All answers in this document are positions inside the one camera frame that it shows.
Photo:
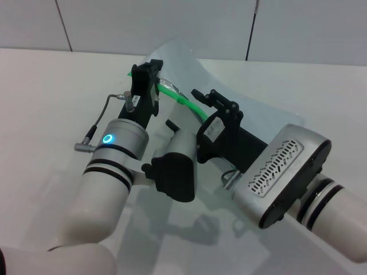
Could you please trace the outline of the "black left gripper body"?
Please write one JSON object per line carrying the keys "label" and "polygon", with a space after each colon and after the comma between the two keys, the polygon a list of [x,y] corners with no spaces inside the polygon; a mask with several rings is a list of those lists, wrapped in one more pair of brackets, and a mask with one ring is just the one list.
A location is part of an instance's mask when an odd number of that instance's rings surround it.
{"label": "black left gripper body", "polygon": [[151,117],[156,117],[159,112],[157,85],[153,84],[147,89],[125,91],[123,96],[125,104],[119,118],[136,122],[146,129]]}

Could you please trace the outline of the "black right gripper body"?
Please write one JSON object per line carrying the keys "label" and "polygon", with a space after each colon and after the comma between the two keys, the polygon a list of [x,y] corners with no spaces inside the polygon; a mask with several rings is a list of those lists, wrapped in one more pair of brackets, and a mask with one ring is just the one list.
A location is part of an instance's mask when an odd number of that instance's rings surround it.
{"label": "black right gripper body", "polygon": [[240,127],[241,119],[215,112],[201,126],[201,163],[223,158],[246,172],[265,150],[267,143]]}

